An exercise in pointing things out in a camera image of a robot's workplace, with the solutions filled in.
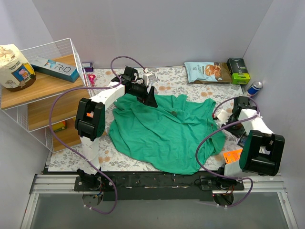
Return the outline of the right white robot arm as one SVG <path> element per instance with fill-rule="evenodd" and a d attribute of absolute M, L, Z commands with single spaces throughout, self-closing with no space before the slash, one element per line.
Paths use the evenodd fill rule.
<path fill-rule="evenodd" d="M 228 189 L 233 184 L 232 177 L 277 175 L 282 159 L 285 138 L 272 132 L 262 120 L 257 105 L 250 104 L 251 98 L 233 98 L 232 113 L 214 113 L 214 118 L 222 123 L 222 128 L 239 139 L 242 147 L 236 162 L 226 162 L 224 173 L 218 175 L 216 185 Z"/>

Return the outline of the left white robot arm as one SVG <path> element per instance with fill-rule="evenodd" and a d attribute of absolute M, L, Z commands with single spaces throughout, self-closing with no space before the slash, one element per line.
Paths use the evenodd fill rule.
<path fill-rule="evenodd" d="M 136 69 L 126 67 L 123 74 L 111 80 L 108 85 L 110 89 L 79 101 L 75 128 L 81 140 L 82 155 L 90 164 L 80 166 L 77 174 L 89 190 L 96 191 L 102 187 L 101 178 L 97 176 L 101 170 L 98 151 L 99 138 L 105 130 L 107 108 L 125 94 L 135 96 L 138 102 L 146 106 L 158 107 L 154 86 L 149 86 L 152 76 L 155 74 L 144 69 L 143 77 L 139 77 Z"/>

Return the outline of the green garment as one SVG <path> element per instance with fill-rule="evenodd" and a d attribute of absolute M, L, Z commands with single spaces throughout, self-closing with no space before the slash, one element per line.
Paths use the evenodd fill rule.
<path fill-rule="evenodd" d="M 156 95 L 155 99 L 157 108 L 138 102 L 130 94 L 114 103 L 109 137 L 119 152 L 158 170 L 181 175 L 196 173 L 210 156 L 221 152 L 223 132 L 202 143 L 218 128 L 212 119 L 214 100 L 189 102 L 184 94 Z"/>

